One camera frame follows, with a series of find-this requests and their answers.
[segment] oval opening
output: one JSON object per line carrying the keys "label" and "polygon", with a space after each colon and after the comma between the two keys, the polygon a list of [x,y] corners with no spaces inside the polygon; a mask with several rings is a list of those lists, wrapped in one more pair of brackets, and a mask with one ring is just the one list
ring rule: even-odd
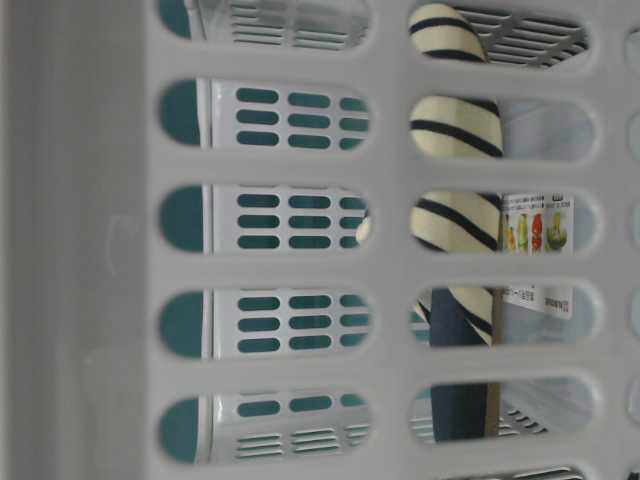
{"label": "oval opening", "polygon": [[238,405],[238,415],[244,418],[266,417],[280,413],[280,404],[276,401],[248,402]]}
{"label": "oval opening", "polygon": [[591,391],[573,378],[435,385],[416,396],[409,428],[419,443],[575,433],[593,415]]}
{"label": "oval opening", "polygon": [[589,116],[571,103],[446,94],[420,100],[410,129],[418,151],[429,157],[501,161],[578,161],[595,135]]}
{"label": "oval opening", "polygon": [[[349,89],[216,78],[171,85],[158,107],[170,138],[202,149],[295,149],[318,154],[356,148],[369,135],[366,102]],[[344,104],[351,110],[336,108]]]}
{"label": "oval opening", "polygon": [[296,398],[289,402],[289,409],[292,412],[313,412],[316,410],[327,410],[331,408],[333,401],[326,395],[317,397]]}
{"label": "oval opening", "polygon": [[192,253],[344,251],[365,241],[366,214],[364,199],[341,188],[193,185],[165,198],[159,224]]}
{"label": "oval opening", "polygon": [[597,322],[589,293],[573,285],[450,286],[416,298],[409,328],[433,348],[569,344],[587,339]]}
{"label": "oval opening", "polygon": [[[214,415],[214,409],[226,413]],[[330,459],[329,453],[344,455],[363,444],[372,427],[366,400],[349,388],[216,393],[168,408],[159,440],[170,457],[185,464]],[[220,431],[229,434],[215,433]]]}
{"label": "oval opening", "polygon": [[350,291],[223,288],[174,297],[159,314],[159,333],[173,353],[205,361],[336,355],[366,339],[372,318]]}
{"label": "oval opening", "polygon": [[411,211],[413,237],[436,253],[570,255],[587,248],[595,216],[570,193],[434,191]]}
{"label": "oval opening", "polygon": [[439,61],[571,70],[589,55],[588,32],[573,19],[516,5],[429,3],[413,11],[408,33],[419,53]]}
{"label": "oval opening", "polygon": [[[158,0],[162,23],[194,42],[251,48],[311,49],[335,54],[360,45],[370,24],[364,0],[327,4],[307,0],[191,2]],[[223,29],[228,34],[219,35]]]}

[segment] black stripe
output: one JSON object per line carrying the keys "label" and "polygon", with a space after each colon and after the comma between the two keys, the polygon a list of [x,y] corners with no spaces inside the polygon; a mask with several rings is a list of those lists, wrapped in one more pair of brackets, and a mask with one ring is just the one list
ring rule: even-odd
{"label": "black stripe", "polygon": [[485,247],[493,251],[498,250],[498,241],[495,238],[478,227],[475,223],[473,223],[457,210],[454,210],[453,208],[441,203],[434,202],[433,200],[427,200],[426,198],[421,198],[420,200],[418,200],[416,207],[433,213],[434,215],[438,215],[442,218],[446,218],[447,220],[461,227],[465,232],[482,243]]}
{"label": "black stripe", "polygon": [[460,140],[461,142],[464,142],[491,157],[502,157],[502,150],[496,147],[493,143],[487,142],[484,138],[474,135],[462,128],[454,127],[453,125],[434,122],[432,120],[412,120],[411,129],[427,130],[429,132],[447,135]]}
{"label": "black stripe", "polygon": [[478,193],[477,195],[484,198],[487,202],[496,207],[496,209],[502,210],[502,198],[500,195],[496,195],[495,193]]}
{"label": "black stripe", "polygon": [[465,52],[464,50],[443,48],[440,50],[427,50],[422,53],[424,55],[428,55],[433,58],[439,58],[442,60],[461,60],[463,62],[485,63],[483,58],[477,56],[474,53]]}
{"label": "black stripe", "polygon": [[498,104],[496,102],[492,102],[491,100],[478,100],[476,98],[463,98],[462,100],[482,108],[489,113],[493,113],[496,117],[500,118],[500,110],[498,110]]}
{"label": "black stripe", "polygon": [[427,240],[425,240],[424,238],[420,238],[420,237],[416,237],[414,235],[414,237],[416,238],[416,240],[418,240],[418,242],[420,242],[420,244],[425,247],[427,250],[432,250],[434,252],[440,252],[440,253],[446,253],[445,250],[443,250],[442,248],[434,245],[431,242],[428,242]]}
{"label": "black stripe", "polygon": [[483,320],[482,318],[480,318],[479,316],[477,316],[475,313],[471,313],[469,310],[467,310],[465,308],[464,305],[462,305],[457,298],[455,298],[453,296],[453,292],[451,293],[451,296],[453,297],[453,299],[456,301],[456,303],[458,304],[458,306],[460,307],[460,309],[463,311],[464,313],[464,317],[467,320],[467,322],[469,322],[471,325],[473,325],[474,327],[476,327],[478,330],[480,330],[481,332],[486,333],[487,335],[493,337],[493,327],[491,326],[490,323],[488,323],[487,321]]}
{"label": "black stripe", "polygon": [[469,25],[467,22],[465,22],[464,20],[460,20],[459,18],[453,18],[453,17],[436,17],[436,18],[426,18],[424,20],[420,20],[419,22],[416,22],[413,25],[411,25],[409,32],[411,32],[411,35],[413,35],[414,33],[419,32],[420,30],[426,30],[427,28],[431,28],[431,27],[443,27],[443,26],[459,27],[473,34],[476,33],[473,31],[473,28],[471,27],[471,25]]}
{"label": "black stripe", "polygon": [[420,307],[420,310],[422,310],[422,314],[424,315],[424,318],[427,320],[427,323],[431,325],[431,312],[427,310],[427,307],[422,305],[422,302],[418,302],[418,306]]}

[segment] striped fabric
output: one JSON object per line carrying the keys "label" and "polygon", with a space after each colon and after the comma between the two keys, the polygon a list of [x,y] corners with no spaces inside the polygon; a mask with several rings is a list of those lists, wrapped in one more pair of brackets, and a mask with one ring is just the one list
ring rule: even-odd
{"label": "striped fabric", "polygon": [[[471,25],[446,5],[418,8],[409,30],[416,48],[431,58],[487,61]],[[411,134],[418,148],[433,157],[502,156],[500,113],[492,101],[424,98],[412,113]],[[411,212],[411,232],[435,252],[494,252],[498,249],[500,204],[494,193],[429,192]],[[490,289],[449,287],[420,297],[416,312],[430,323],[434,347],[491,345],[493,302]],[[486,383],[434,386],[431,405],[436,441],[495,435],[498,398],[498,389]]]}
{"label": "striped fabric", "polygon": [[[453,8],[430,4],[410,20],[416,48],[432,58],[486,62],[471,25]],[[502,157],[502,125],[495,102],[430,96],[411,116],[418,148],[434,157]],[[429,192],[411,212],[411,231],[429,250],[447,253],[487,253],[498,250],[501,200],[494,193]],[[448,295],[469,327],[492,343],[493,293],[485,288],[450,288]],[[432,306],[418,304],[430,319]]]}

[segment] plastic grid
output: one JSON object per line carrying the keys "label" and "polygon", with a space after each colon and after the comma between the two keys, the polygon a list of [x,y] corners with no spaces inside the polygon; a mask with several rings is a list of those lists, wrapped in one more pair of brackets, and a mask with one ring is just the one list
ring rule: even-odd
{"label": "plastic grid", "polygon": [[[345,365],[336,359],[287,362],[247,362],[242,378],[240,366],[232,363],[184,364],[150,347],[147,439],[153,438],[157,419],[171,399],[209,386],[216,391],[238,391],[246,382],[256,386],[354,385],[370,402],[376,429],[366,448],[331,464],[309,461],[308,478],[358,474],[368,478],[414,478],[425,472],[433,478],[451,474],[471,475],[492,468],[508,471],[540,464],[576,463],[593,480],[624,478],[637,459],[634,445],[638,431],[624,411],[627,385],[637,375],[637,340],[629,334],[628,300],[637,286],[637,252],[632,245],[628,221],[638,165],[627,148],[626,123],[638,109],[630,100],[635,91],[634,74],[625,65],[623,41],[638,20],[638,9],[627,0],[603,2],[567,0],[564,11],[557,2],[537,3],[545,15],[569,12],[590,29],[593,58],[577,72],[554,74],[524,72],[496,66],[450,64],[429,61],[414,51],[406,35],[406,20],[412,2],[370,0],[374,24],[365,45],[352,53],[328,57],[254,49],[186,46],[167,34],[148,3],[147,26],[151,41],[148,54],[149,118],[162,87],[188,74],[204,73],[232,78],[278,81],[286,76],[294,82],[356,85],[367,98],[376,118],[371,140],[359,151],[336,154],[314,162],[312,156],[264,153],[260,158],[221,150],[216,159],[201,152],[186,152],[169,142],[154,121],[149,122],[149,202],[158,205],[179,182],[287,182],[318,185],[341,184],[362,191],[370,200],[377,224],[371,241],[349,258],[327,255],[295,262],[282,258],[252,258],[239,255],[194,259],[172,251],[155,232],[150,241],[149,287],[151,311],[171,292],[185,285],[244,286],[251,284],[343,284],[365,291],[381,318],[370,346]],[[490,2],[508,8],[524,2]],[[442,161],[417,154],[407,135],[406,119],[413,103],[431,90],[446,89],[457,95],[521,97],[571,100],[588,111],[596,126],[595,147],[573,166],[549,166],[526,162],[518,165]],[[180,160],[189,159],[188,165]],[[598,213],[595,245],[573,258],[437,258],[419,249],[408,235],[407,217],[413,200],[429,189],[465,188],[500,190],[505,184],[515,190],[583,192]],[[316,267],[312,278],[301,275]],[[159,275],[173,272],[173,275]],[[405,312],[416,288],[430,284],[476,283],[492,279],[495,284],[542,280],[574,280],[584,285],[600,306],[598,327],[581,345],[503,348],[495,351],[424,352],[411,346],[406,332],[385,318]],[[606,328],[603,313],[606,312]],[[302,378],[299,369],[304,367]],[[419,385],[442,381],[472,381],[491,378],[523,378],[564,373],[582,378],[592,389],[596,409],[582,432],[541,440],[522,439],[520,445],[482,444],[438,446],[424,450],[408,435],[406,410],[411,393]],[[158,457],[149,442],[147,475],[171,478],[176,466]],[[294,478],[297,466],[261,465],[267,477]],[[255,470],[216,468],[219,478],[252,478]],[[181,467],[183,478],[208,478],[209,469]]]}

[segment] green fruit picture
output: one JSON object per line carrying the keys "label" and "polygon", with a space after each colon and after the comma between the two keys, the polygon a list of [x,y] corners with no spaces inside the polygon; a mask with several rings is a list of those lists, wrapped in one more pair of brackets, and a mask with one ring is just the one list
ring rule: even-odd
{"label": "green fruit picture", "polygon": [[553,226],[547,228],[547,247],[552,252],[558,252],[567,244],[567,229],[562,228],[562,214],[556,212],[553,216]]}

